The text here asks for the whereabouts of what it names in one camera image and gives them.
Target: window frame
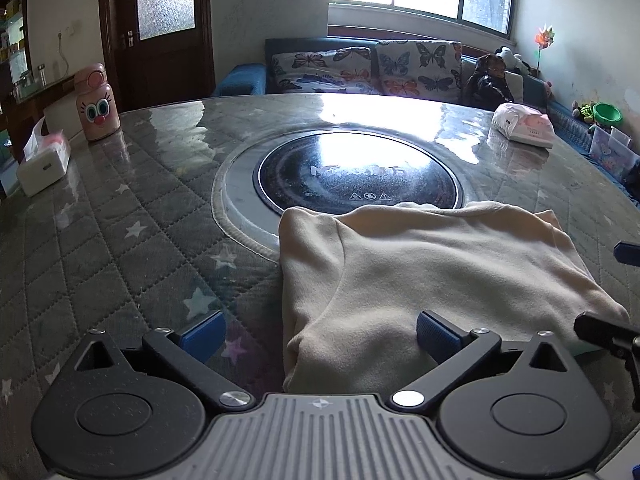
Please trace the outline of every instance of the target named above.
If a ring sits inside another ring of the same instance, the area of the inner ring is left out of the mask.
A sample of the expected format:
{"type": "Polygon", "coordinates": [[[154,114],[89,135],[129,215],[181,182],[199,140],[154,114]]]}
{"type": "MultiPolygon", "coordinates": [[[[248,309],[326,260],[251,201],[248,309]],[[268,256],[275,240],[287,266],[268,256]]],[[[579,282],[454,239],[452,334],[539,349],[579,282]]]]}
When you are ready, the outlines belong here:
{"type": "Polygon", "coordinates": [[[470,22],[462,19],[462,12],[464,6],[464,0],[458,0],[458,15],[455,18],[451,18],[449,16],[443,16],[442,14],[435,14],[434,12],[428,12],[426,10],[418,10],[411,9],[409,7],[400,7],[396,5],[396,0],[391,0],[391,4],[377,4],[373,2],[363,2],[359,0],[329,0],[330,4],[347,4],[347,5],[355,5],[355,6],[363,6],[363,7],[373,7],[378,9],[388,9],[388,10],[400,10],[402,12],[410,12],[412,14],[419,14],[421,16],[427,16],[429,18],[436,18],[438,20],[445,20],[451,23],[457,23],[459,25],[465,25],[466,27],[475,28],[477,30],[482,30],[483,32],[487,32],[494,36],[498,36],[499,38],[505,38],[509,40],[511,38],[511,32],[513,28],[513,19],[514,19],[514,6],[516,4],[516,0],[510,0],[509,2],[509,17],[507,19],[507,31],[501,32],[500,30],[495,30],[494,28],[485,27],[484,25],[480,25],[479,23],[470,22]]]}

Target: wooden door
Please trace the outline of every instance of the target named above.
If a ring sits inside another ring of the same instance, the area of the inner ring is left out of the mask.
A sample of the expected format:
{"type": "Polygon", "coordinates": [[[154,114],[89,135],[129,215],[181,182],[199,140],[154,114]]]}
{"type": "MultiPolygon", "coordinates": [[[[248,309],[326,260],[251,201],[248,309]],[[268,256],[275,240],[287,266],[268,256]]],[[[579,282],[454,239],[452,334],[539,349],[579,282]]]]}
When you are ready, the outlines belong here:
{"type": "Polygon", "coordinates": [[[120,111],[211,94],[210,0],[110,1],[120,111]]]}

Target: black cooktop surface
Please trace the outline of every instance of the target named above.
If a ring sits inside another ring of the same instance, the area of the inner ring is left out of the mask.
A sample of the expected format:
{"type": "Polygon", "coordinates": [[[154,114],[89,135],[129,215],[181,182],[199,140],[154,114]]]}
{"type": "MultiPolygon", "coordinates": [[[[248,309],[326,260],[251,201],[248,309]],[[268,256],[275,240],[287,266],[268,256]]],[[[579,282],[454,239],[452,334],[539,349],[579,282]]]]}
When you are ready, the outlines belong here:
{"type": "Polygon", "coordinates": [[[286,142],[256,166],[254,187],[277,213],[293,206],[343,214],[365,204],[462,205],[456,177],[439,160],[401,140],[361,132],[286,142]]]}

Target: quilted tablecloth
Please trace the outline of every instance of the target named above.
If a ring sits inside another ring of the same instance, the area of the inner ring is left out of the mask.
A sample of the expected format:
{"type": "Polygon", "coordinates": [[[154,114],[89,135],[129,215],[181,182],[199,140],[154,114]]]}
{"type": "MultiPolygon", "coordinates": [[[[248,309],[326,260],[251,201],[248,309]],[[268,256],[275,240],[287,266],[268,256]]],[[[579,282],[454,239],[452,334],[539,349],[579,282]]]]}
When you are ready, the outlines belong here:
{"type": "MultiPolygon", "coordinates": [[[[559,141],[545,150],[489,131],[491,115],[457,105],[295,94],[219,98],[122,114],[122,133],[72,143],[65,178],[0,206],[0,466],[45,471],[30,418],[88,329],[121,346],[211,309],[228,323],[207,363],[256,396],[282,387],[280,271],[228,238],[212,218],[214,176],[255,136],[339,125],[392,128],[427,144],[468,200],[552,208],[594,279],[640,322],[640,270],[612,248],[640,238],[640,212],[559,141]]],[[[583,369],[610,409],[619,442],[637,423],[630,381],[613,357],[583,369]]]]}

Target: door handle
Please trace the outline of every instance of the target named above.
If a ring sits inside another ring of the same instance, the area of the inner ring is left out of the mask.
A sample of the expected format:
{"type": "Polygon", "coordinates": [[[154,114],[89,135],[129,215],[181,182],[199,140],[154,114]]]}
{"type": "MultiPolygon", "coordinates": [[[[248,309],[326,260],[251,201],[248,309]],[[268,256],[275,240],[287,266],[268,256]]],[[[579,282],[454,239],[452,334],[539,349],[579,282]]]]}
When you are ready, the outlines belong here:
{"type": "Polygon", "coordinates": [[[129,47],[133,46],[133,38],[134,36],[138,37],[138,40],[140,40],[140,33],[136,30],[128,30],[127,31],[127,43],[129,43],[129,47]]]}

